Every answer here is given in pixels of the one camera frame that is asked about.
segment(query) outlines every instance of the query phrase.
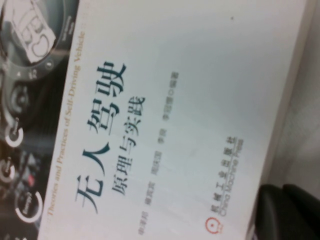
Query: white book cover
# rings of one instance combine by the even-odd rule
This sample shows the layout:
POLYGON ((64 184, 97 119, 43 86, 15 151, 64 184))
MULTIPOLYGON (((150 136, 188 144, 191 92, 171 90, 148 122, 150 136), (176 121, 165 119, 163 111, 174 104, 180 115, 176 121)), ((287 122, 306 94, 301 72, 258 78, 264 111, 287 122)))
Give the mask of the white book cover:
POLYGON ((3 1, 0 237, 246 239, 315 3, 3 1))

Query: book cover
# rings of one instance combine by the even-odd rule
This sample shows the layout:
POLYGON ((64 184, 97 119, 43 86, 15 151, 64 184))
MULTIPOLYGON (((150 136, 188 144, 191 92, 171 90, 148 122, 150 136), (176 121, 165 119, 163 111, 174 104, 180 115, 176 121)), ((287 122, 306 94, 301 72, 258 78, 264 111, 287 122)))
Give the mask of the book cover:
POLYGON ((245 239, 314 5, 2 1, 0 238, 245 239))

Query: gray background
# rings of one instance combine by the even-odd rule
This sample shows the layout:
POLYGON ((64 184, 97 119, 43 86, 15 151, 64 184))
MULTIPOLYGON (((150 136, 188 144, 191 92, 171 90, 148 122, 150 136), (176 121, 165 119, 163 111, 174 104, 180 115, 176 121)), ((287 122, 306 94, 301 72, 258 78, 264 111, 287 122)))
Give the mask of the gray background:
POLYGON ((320 2, 314 13, 269 183, 296 184, 320 199, 320 2))

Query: red logo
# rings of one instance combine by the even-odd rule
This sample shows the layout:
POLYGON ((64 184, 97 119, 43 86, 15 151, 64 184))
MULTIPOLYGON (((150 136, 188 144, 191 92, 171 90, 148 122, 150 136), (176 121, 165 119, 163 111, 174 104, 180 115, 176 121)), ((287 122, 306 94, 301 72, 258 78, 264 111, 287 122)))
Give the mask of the red logo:
POLYGON ((223 225, 214 217, 210 217, 205 221, 205 228, 211 234, 221 234, 223 225))

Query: car dashboard image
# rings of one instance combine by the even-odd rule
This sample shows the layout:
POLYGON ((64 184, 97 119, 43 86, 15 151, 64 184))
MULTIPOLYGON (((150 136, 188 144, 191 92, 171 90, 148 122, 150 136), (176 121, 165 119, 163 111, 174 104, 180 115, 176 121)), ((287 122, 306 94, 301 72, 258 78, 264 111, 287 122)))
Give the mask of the car dashboard image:
POLYGON ((37 239, 79 0, 0 0, 0 240, 37 239))

